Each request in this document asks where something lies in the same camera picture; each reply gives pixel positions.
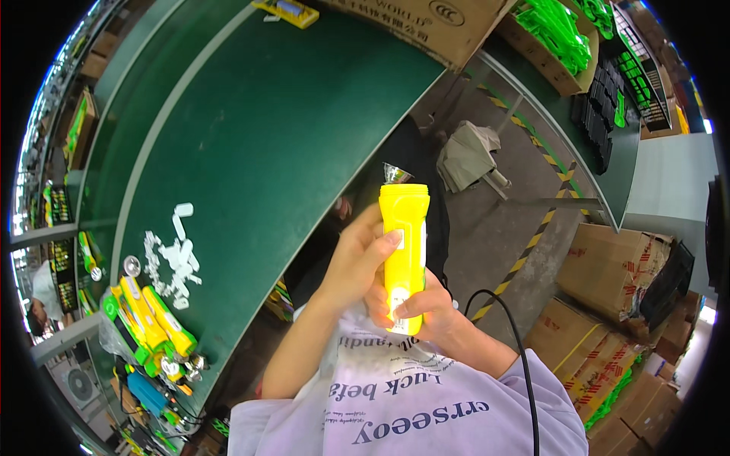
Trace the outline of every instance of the lavender sweatshirt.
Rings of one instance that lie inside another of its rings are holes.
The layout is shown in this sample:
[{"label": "lavender sweatshirt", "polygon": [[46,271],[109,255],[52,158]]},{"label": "lavender sweatshirt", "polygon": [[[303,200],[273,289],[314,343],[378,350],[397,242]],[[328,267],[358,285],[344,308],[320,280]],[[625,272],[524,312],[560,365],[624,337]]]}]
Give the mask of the lavender sweatshirt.
[{"label": "lavender sweatshirt", "polygon": [[[527,350],[540,454],[587,455],[558,379]],[[531,455],[521,360],[499,379],[438,347],[373,325],[363,306],[339,321],[319,370],[294,399],[231,410],[228,454]]]}]

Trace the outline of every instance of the packing tape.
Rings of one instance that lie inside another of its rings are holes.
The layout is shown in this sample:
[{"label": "packing tape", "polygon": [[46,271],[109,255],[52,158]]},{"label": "packing tape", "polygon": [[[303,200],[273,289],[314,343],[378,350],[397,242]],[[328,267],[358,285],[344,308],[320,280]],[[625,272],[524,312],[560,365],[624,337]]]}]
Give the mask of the packing tape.
[{"label": "packing tape", "polygon": [[591,335],[591,334],[592,334],[592,333],[593,333],[593,332],[594,332],[594,331],[596,330],[596,328],[598,328],[598,327],[599,327],[599,326],[600,326],[601,324],[602,324],[602,323],[596,323],[596,324],[595,324],[595,325],[594,325],[594,326],[593,326],[593,327],[592,327],[592,328],[591,328],[591,329],[589,330],[589,332],[585,333],[585,336],[583,336],[583,338],[582,338],[582,339],[581,339],[581,340],[580,340],[580,341],[579,341],[579,342],[578,342],[578,343],[577,343],[577,344],[575,345],[575,347],[573,347],[573,349],[572,349],[572,350],[570,350],[570,351],[568,352],[568,354],[567,354],[567,355],[565,355],[565,358],[563,358],[563,360],[562,360],[562,361],[561,361],[560,363],[558,363],[558,365],[557,365],[557,366],[556,366],[556,367],[555,367],[555,368],[553,369],[553,374],[554,374],[555,372],[557,372],[557,371],[558,371],[558,369],[560,369],[560,367],[562,367],[562,365],[563,365],[563,364],[564,364],[564,363],[565,363],[566,361],[568,361],[568,358],[570,358],[570,356],[571,356],[571,355],[572,355],[573,353],[575,353],[575,350],[577,350],[577,349],[578,349],[578,347],[580,347],[580,345],[581,345],[581,344],[582,344],[583,342],[585,342],[585,340],[586,340],[586,339],[588,338],[588,336],[590,336],[590,335]]}]

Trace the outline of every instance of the fingernail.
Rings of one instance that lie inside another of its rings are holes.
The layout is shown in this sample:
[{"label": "fingernail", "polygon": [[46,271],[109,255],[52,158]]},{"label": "fingernail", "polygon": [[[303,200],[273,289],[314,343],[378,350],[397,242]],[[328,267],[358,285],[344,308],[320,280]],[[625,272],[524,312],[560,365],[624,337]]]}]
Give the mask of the fingernail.
[{"label": "fingernail", "polygon": [[401,241],[401,233],[398,230],[392,230],[390,233],[385,235],[385,238],[392,245],[398,245]]}]

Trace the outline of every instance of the fan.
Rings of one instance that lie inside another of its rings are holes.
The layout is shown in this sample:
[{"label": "fan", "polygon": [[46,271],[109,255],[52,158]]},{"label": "fan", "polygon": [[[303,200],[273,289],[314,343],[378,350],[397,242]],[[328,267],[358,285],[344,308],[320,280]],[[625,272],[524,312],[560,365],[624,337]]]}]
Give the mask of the fan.
[{"label": "fan", "polygon": [[99,395],[99,390],[96,389],[89,375],[79,368],[74,368],[65,373],[64,383],[66,383],[80,409],[84,409]]}]

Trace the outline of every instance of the worker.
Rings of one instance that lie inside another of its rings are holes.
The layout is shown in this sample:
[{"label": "worker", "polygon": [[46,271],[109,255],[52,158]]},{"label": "worker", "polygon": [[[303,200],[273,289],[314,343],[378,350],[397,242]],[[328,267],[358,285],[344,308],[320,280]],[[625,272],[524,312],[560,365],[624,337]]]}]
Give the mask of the worker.
[{"label": "worker", "polygon": [[58,300],[58,290],[56,290],[53,282],[48,260],[44,261],[33,275],[33,294],[26,313],[26,319],[31,334],[36,337],[43,336],[43,331],[49,320],[60,322],[65,328],[74,322],[71,312],[64,312],[61,308],[61,302]]},{"label": "worker", "polygon": [[[531,455],[518,354],[477,329],[426,269],[425,290],[395,311],[423,315],[416,336],[387,332],[378,205],[343,232],[324,279],[266,367],[261,400],[231,410],[230,455]],[[542,455],[587,455],[560,381],[526,350]]]}]

